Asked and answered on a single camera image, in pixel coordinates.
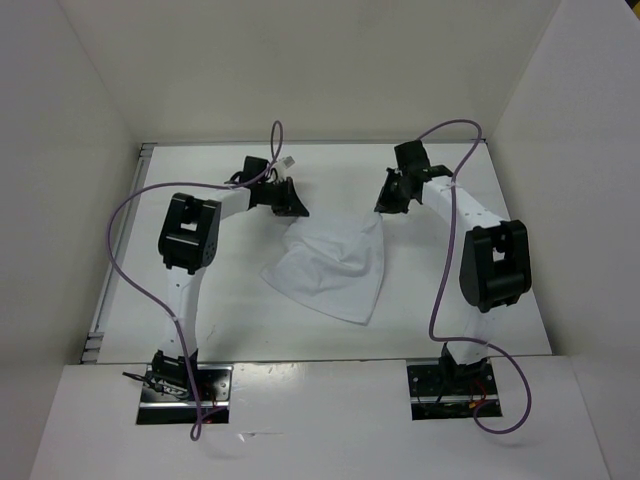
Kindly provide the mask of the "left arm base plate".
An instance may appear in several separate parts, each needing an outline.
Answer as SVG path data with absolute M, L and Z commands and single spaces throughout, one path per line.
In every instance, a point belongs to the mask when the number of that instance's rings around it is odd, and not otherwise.
M 229 422 L 232 374 L 230 364 L 198 365 L 195 380 L 205 425 Z M 141 384 L 137 425 L 193 424 L 196 421 L 195 397 L 189 387 L 154 380 L 150 366 L 143 375 L 130 372 L 122 375 Z

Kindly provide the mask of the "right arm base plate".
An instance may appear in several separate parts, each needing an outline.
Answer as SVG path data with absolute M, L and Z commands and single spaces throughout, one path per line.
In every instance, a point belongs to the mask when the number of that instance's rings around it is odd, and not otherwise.
M 406 365 L 413 421 L 502 416 L 498 390 L 491 365 L 471 380 L 446 383 L 442 369 L 434 362 Z

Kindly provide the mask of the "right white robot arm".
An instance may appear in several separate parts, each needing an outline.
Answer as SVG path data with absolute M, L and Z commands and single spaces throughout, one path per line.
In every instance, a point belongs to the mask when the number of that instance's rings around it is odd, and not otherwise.
M 532 284 L 526 226 L 483 206 L 452 178 L 444 166 L 418 170 L 388 168 L 376 201 L 381 214 L 406 214 L 416 201 L 429 207 L 449 228 L 444 271 L 432 307 L 428 335 L 443 345 L 438 380 L 450 393 L 462 392 L 488 357 L 498 318 Z M 435 324 L 451 293 L 465 301 L 461 334 L 439 336 Z

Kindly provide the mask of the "white skirt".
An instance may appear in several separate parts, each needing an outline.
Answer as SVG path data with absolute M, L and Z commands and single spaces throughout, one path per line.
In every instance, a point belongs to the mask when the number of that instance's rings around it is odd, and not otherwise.
M 290 300 L 357 325 L 369 323 L 383 283 L 382 216 L 315 212 L 282 236 L 281 258 L 262 279 Z

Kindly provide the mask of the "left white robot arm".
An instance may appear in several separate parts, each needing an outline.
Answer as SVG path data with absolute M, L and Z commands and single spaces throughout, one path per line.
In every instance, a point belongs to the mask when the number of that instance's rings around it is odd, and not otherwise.
M 215 199 L 185 193 L 172 196 L 158 250 L 168 274 L 166 310 L 172 326 L 152 359 L 152 378 L 176 399 L 192 397 L 199 387 L 196 317 L 204 274 L 217 250 L 221 222 L 256 206 L 278 217 L 307 217 L 290 177 L 269 178 L 269 162 L 248 156 L 230 178 L 230 190 Z

